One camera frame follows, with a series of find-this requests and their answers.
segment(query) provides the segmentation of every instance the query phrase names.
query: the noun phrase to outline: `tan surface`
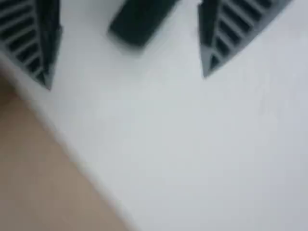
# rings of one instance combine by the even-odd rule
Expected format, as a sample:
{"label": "tan surface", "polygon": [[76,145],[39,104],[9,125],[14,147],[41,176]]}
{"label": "tan surface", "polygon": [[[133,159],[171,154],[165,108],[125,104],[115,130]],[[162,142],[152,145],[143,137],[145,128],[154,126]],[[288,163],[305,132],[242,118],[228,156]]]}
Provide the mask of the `tan surface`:
{"label": "tan surface", "polygon": [[0,230],[127,230],[17,97],[0,108]]}

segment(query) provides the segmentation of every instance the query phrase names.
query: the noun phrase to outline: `slat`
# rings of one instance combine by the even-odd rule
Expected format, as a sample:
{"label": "slat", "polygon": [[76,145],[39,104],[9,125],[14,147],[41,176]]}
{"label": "slat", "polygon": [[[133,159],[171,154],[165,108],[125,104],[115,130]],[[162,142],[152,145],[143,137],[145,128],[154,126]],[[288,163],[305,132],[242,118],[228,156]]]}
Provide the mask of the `slat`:
{"label": "slat", "polygon": [[34,45],[37,43],[36,39],[32,39],[30,41],[25,42],[22,46],[20,46],[17,50],[14,51],[14,55],[18,56],[22,51],[24,51],[27,47]]}
{"label": "slat", "polygon": [[27,32],[34,30],[34,26],[28,26],[25,29],[20,30],[19,32],[17,32],[15,35],[9,37],[8,39],[6,39],[5,44],[9,45],[11,42],[14,42],[15,39],[19,38],[20,36],[26,34]]}
{"label": "slat", "polygon": [[36,58],[39,58],[39,52],[35,52],[32,54],[26,61],[25,61],[25,66],[28,66],[32,61],[34,61]]}
{"label": "slat", "polygon": [[233,1],[228,1],[228,6],[250,26],[254,26],[256,22],[249,15],[247,15],[240,6],[235,4]]}
{"label": "slat", "polygon": [[30,6],[29,2],[23,2],[23,3],[20,3],[18,5],[15,5],[15,6],[12,6],[10,7],[9,9],[6,9],[4,12],[1,13],[1,16],[2,17],[6,17],[8,16],[9,14],[17,11],[17,10],[20,10],[22,9],[23,7],[26,7],[26,6]]}
{"label": "slat", "polygon": [[31,76],[33,76],[34,78],[36,78],[41,72],[43,72],[43,67],[40,66],[38,67],[38,69],[35,71],[35,72],[30,72],[31,73]]}
{"label": "slat", "polygon": [[15,18],[15,19],[11,20],[10,22],[8,22],[8,23],[6,23],[6,24],[0,26],[0,31],[3,31],[3,30],[8,29],[8,28],[14,26],[15,24],[17,24],[17,23],[19,23],[19,22],[21,22],[21,21],[27,19],[28,17],[29,17],[29,14],[28,14],[28,13],[23,14],[23,15],[21,15],[20,17]]}
{"label": "slat", "polygon": [[230,50],[234,48],[232,40],[224,32],[222,32],[221,30],[217,30],[216,36],[219,37],[229,47]]}
{"label": "slat", "polygon": [[247,1],[253,8],[255,8],[257,11],[259,11],[261,14],[264,14],[266,9],[263,8],[261,5],[259,5],[257,2],[254,0],[248,0]]}
{"label": "slat", "polygon": [[216,58],[219,60],[219,62],[222,62],[224,57],[222,55],[222,53],[220,53],[216,48],[212,49],[212,53],[214,56],[216,56]]}
{"label": "slat", "polygon": [[233,22],[233,20],[231,18],[229,18],[229,16],[227,16],[226,14],[222,13],[220,15],[221,20],[226,23],[240,38],[244,38],[245,34],[242,31],[242,29]]}

